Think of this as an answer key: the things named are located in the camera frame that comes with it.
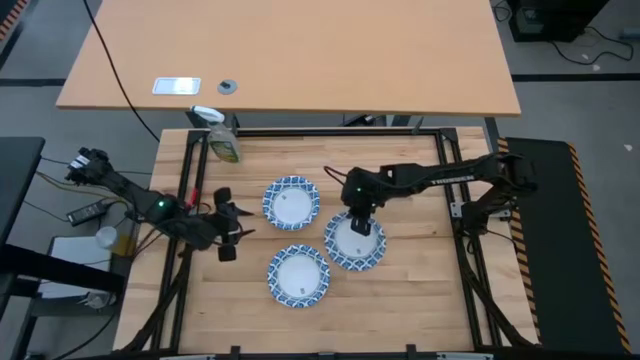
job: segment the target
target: plastic bottle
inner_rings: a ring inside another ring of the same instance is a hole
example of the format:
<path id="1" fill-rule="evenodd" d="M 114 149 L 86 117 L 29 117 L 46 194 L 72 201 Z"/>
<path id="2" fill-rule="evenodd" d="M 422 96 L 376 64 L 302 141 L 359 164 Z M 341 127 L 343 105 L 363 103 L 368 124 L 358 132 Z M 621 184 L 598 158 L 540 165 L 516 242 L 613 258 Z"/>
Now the plastic bottle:
<path id="1" fill-rule="evenodd" d="M 209 134 L 209 145 L 220 160 L 237 163 L 240 162 L 240 144 L 226 126 L 224 126 L 224 115 L 219 111 L 204 106 L 192 106 L 191 111 L 204 119 L 211 133 Z"/>

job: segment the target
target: blue patterned plate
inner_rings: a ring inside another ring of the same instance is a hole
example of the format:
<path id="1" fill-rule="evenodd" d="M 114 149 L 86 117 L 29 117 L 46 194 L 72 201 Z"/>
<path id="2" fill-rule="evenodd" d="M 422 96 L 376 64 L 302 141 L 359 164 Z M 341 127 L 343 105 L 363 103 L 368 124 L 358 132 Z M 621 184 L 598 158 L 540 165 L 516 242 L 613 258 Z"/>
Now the blue patterned plate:
<path id="1" fill-rule="evenodd" d="M 269 185 L 262 212 L 281 230 L 300 230 L 311 224 L 320 210 L 316 186 L 302 176 L 285 176 Z"/>
<path id="2" fill-rule="evenodd" d="M 347 270 L 365 271 L 376 266 L 387 249 L 387 237 L 377 221 L 369 219 L 371 234 L 351 230 L 351 215 L 334 216 L 324 230 L 324 246 L 329 257 Z"/>
<path id="3" fill-rule="evenodd" d="M 329 264 L 309 245 L 291 245 L 278 251 L 267 271 L 271 295 L 294 308 L 320 301 L 329 288 L 329 279 Z"/>

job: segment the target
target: wooden tabletop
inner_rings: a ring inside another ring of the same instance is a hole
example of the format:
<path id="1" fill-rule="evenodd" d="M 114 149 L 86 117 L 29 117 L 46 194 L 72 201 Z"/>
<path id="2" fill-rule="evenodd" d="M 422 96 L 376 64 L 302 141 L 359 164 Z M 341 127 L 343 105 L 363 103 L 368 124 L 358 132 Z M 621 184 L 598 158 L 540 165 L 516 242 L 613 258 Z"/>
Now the wooden tabletop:
<path id="1" fill-rule="evenodd" d="M 487 0 L 108 0 L 97 23 L 140 109 L 520 114 Z M 128 108 L 93 28 L 57 105 Z"/>
<path id="2" fill-rule="evenodd" d="M 458 128 L 458 133 L 463 158 L 487 153 L 482 128 Z M 186 130 L 163 132 L 151 188 L 177 192 L 186 134 Z M 331 262 L 324 248 L 325 225 L 345 207 L 340 201 L 341 186 L 322 166 L 346 172 L 354 166 L 377 170 L 380 165 L 399 162 L 437 164 L 433 137 L 244 138 L 240 142 L 244 159 L 239 165 L 220 162 L 210 154 L 202 201 L 212 202 L 215 189 L 230 186 L 238 206 L 256 214 L 241 219 L 245 229 L 256 229 L 256 233 L 241 241 L 236 261 L 220 263 L 215 246 L 194 254 L 181 353 L 228 353 L 231 345 L 259 353 L 399 352 L 410 343 L 420 351 L 472 349 L 442 187 L 391 200 L 376 213 L 387 234 L 387 251 L 375 268 L 348 272 Z M 192 180 L 198 153 L 194 152 Z M 290 174 L 305 176 L 320 191 L 318 217 L 296 232 L 276 229 L 261 212 L 267 186 Z M 478 197 L 488 186 L 472 183 L 470 188 L 472 196 Z M 509 234 L 506 223 L 492 220 L 489 226 Z M 149 227 L 143 227 L 141 237 L 147 231 Z M 513 245 L 495 235 L 483 236 L 481 241 L 496 302 L 522 334 L 534 341 Z M 266 283 L 273 255 L 298 243 L 318 249 L 331 269 L 327 294 L 307 309 L 276 302 Z M 153 310 L 166 247 L 166 241 L 157 241 L 133 264 L 114 348 L 129 342 Z M 484 313 L 479 314 L 489 342 Z"/>

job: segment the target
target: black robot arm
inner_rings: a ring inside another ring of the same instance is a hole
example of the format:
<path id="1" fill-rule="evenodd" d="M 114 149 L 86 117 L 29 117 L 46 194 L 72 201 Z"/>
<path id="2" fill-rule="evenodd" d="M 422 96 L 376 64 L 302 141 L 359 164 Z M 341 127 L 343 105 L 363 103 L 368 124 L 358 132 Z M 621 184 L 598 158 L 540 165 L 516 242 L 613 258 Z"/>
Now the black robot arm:
<path id="1" fill-rule="evenodd" d="M 221 261 L 235 260 L 235 244 L 253 230 L 244 231 L 238 216 L 253 215 L 239 209 L 231 201 L 229 188 L 214 193 L 216 211 L 207 215 L 191 215 L 184 201 L 171 194 L 145 190 L 116 172 L 107 153 L 96 149 L 80 149 L 80 155 L 69 164 L 66 176 L 78 185 L 102 186 L 133 206 L 129 217 L 136 222 L 147 222 L 162 233 L 184 239 L 198 250 L 211 244 L 220 246 Z"/>
<path id="2" fill-rule="evenodd" d="M 325 171 L 334 170 L 325 167 Z M 482 232 L 489 215 L 514 196 L 527 195 L 536 189 L 531 162 L 519 155 L 500 153 L 447 165 L 385 165 L 377 173 L 355 167 L 346 174 L 340 198 L 353 216 L 351 229 L 368 235 L 371 231 L 368 219 L 388 200 L 418 194 L 431 186 L 469 181 L 493 185 L 480 199 L 462 206 L 463 229 L 475 232 Z"/>

